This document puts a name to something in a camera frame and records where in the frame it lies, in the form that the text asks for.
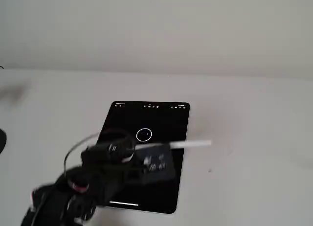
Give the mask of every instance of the white table surface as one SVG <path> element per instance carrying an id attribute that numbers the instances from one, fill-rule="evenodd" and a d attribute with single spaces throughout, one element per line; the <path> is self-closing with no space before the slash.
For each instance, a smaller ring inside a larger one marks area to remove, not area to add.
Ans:
<path id="1" fill-rule="evenodd" d="M 1 70 L 1 225 L 20 225 L 31 190 L 52 182 L 77 140 L 101 130 L 114 100 L 186 101 L 189 139 L 173 215 L 99 209 L 91 226 L 311 226 L 313 81 Z M 79 151 L 69 164 L 79 161 Z"/>

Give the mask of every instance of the white wall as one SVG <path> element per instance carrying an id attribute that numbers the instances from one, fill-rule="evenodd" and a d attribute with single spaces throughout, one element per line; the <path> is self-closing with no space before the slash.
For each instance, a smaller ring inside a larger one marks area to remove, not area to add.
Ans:
<path id="1" fill-rule="evenodd" d="M 0 0 L 6 68 L 313 78 L 313 0 Z"/>

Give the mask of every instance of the white stylus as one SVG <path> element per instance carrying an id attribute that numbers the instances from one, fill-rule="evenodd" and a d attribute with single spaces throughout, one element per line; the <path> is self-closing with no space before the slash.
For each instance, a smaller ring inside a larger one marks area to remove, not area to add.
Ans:
<path id="1" fill-rule="evenodd" d="M 135 150 L 144 149 L 148 147 L 152 147 L 155 145 L 160 145 L 161 143 L 151 143 L 151 144 L 138 144 L 135 146 Z M 171 149 L 180 149 L 180 148 L 192 148 L 192 147 L 205 147 L 211 146 L 211 140 L 182 140 L 182 141 L 173 141 L 169 143 Z"/>

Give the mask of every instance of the black tablet screen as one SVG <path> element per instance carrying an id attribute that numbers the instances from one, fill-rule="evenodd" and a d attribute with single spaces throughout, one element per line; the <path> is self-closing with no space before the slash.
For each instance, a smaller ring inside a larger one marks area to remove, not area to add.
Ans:
<path id="1" fill-rule="evenodd" d="M 112 103 L 102 130 L 122 128 L 137 138 L 137 143 L 185 140 L 189 104 L 183 102 L 115 101 Z M 127 186 L 109 206 L 174 213 L 184 149 L 172 150 L 176 178 L 143 186 Z"/>

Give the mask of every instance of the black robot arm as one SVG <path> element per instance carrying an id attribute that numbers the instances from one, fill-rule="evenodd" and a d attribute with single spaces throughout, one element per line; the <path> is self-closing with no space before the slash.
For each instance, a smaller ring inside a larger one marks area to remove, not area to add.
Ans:
<path id="1" fill-rule="evenodd" d="M 175 177 L 169 144 L 135 150 L 134 139 L 127 132 L 103 134 L 120 137 L 88 147 L 81 153 L 81 166 L 65 169 L 54 184 L 35 189 L 22 226 L 81 226 L 97 206 L 107 206 L 126 185 Z"/>

